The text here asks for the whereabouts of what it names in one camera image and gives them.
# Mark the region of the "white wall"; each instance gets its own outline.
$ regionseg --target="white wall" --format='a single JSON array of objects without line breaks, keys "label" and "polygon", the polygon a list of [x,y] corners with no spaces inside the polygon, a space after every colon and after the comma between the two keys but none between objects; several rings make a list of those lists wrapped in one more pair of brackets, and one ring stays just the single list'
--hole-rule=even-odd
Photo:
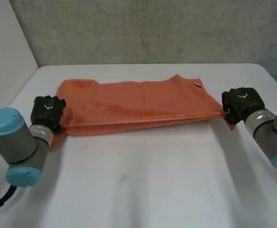
[{"label": "white wall", "polygon": [[8,106],[38,69],[8,0],[0,0],[0,107]]}]

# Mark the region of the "orange cloth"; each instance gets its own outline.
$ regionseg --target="orange cloth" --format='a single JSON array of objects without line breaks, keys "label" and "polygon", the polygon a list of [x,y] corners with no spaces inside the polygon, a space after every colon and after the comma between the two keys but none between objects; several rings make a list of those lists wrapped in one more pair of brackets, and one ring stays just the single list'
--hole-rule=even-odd
[{"label": "orange cloth", "polygon": [[226,115],[200,79],[179,75],[166,81],[141,83],[99,84],[71,79],[60,85],[56,95],[65,99],[67,106],[60,121],[64,132],[54,135],[53,146],[67,134],[110,134]]}]

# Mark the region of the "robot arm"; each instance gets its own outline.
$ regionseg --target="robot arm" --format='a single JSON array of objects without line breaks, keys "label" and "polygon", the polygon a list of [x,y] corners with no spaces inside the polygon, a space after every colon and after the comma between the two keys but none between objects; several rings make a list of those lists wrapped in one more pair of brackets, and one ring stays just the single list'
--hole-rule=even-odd
[{"label": "robot arm", "polygon": [[9,165],[9,184],[27,187],[39,182],[53,132],[61,130],[59,120],[65,106],[65,100],[57,97],[37,97],[29,128],[16,109],[0,109],[0,155]]},{"label": "robot arm", "polygon": [[231,124],[244,121],[246,129],[277,169],[277,116],[253,88],[231,89],[222,94],[223,107]]}]

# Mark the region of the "black cable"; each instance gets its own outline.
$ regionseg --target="black cable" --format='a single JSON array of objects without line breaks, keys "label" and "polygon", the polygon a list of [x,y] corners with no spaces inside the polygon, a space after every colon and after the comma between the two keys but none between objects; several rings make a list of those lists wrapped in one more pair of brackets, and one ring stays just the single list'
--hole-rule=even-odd
[{"label": "black cable", "polygon": [[17,187],[12,185],[10,186],[5,195],[0,199],[0,207],[2,207],[4,203],[10,199],[10,197],[15,193],[16,189]]}]

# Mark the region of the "white table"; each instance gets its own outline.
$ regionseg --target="white table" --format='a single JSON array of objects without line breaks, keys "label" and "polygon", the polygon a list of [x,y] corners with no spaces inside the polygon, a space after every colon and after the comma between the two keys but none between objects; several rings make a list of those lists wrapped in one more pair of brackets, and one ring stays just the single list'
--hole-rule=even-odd
[{"label": "white table", "polygon": [[[277,83],[255,64],[46,66],[15,98],[30,124],[36,96],[70,78],[99,83],[200,78],[221,103],[253,87],[277,113]],[[0,197],[7,164],[0,157]],[[40,183],[0,209],[0,228],[277,228],[277,171],[239,123],[222,119],[71,137],[48,154]]]}]

